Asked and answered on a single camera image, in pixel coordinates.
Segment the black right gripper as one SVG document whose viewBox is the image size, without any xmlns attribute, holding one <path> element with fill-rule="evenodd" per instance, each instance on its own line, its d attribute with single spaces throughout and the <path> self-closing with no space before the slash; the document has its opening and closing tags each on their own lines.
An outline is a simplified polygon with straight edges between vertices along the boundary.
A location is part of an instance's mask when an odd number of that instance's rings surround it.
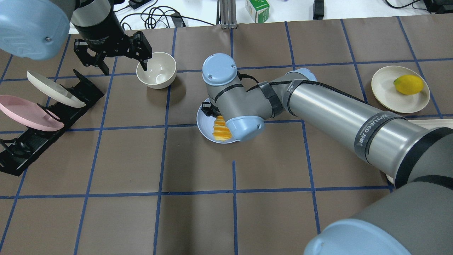
<svg viewBox="0 0 453 255">
<path fill-rule="evenodd" d="M 222 114 L 220 113 L 220 110 L 217 106 L 213 105 L 211 102 L 202 102 L 202 112 L 207 116 L 207 117 L 218 117 L 221 116 Z"/>
</svg>

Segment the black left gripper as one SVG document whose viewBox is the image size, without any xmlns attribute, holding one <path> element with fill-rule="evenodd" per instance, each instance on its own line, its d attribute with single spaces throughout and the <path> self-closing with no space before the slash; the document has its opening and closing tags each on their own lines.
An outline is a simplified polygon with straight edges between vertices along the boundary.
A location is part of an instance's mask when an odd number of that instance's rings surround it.
<svg viewBox="0 0 453 255">
<path fill-rule="evenodd" d="M 83 65 L 97 66 L 108 76 L 105 57 L 126 56 L 138 60 L 142 70 L 147 71 L 147 62 L 152 58 L 150 43 L 141 31 L 127 36 L 115 14 L 93 26 L 74 26 L 82 39 L 75 40 L 73 50 Z"/>
</svg>

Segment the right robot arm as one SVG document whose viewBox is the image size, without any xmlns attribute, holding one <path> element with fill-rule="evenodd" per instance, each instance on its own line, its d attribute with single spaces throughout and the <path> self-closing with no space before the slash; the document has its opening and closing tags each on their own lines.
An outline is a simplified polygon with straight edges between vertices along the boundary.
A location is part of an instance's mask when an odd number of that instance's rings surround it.
<svg viewBox="0 0 453 255">
<path fill-rule="evenodd" d="M 449 127 L 426 129 L 318 82 L 306 68 L 246 91 L 233 58 L 202 65 L 210 104 L 237 141 L 259 135 L 287 111 L 393 179 L 395 191 L 328 225 L 305 255 L 451 255 L 452 145 Z"/>
</svg>

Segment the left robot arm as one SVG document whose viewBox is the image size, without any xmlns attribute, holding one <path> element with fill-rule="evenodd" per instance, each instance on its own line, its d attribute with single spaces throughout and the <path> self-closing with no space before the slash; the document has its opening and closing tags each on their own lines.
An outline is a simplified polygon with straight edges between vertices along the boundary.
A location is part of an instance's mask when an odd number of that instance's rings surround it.
<svg viewBox="0 0 453 255">
<path fill-rule="evenodd" d="M 114 12 L 116 0 L 2 0 L 0 47 L 14 56 L 48 60 L 60 50 L 72 24 L 81 36 L 73 50 L 84 66 L 109 74 L 106 57 L 126 56 L 143 70 L 152 47 L 138 31 L 125 34 Z"/>
</svg>

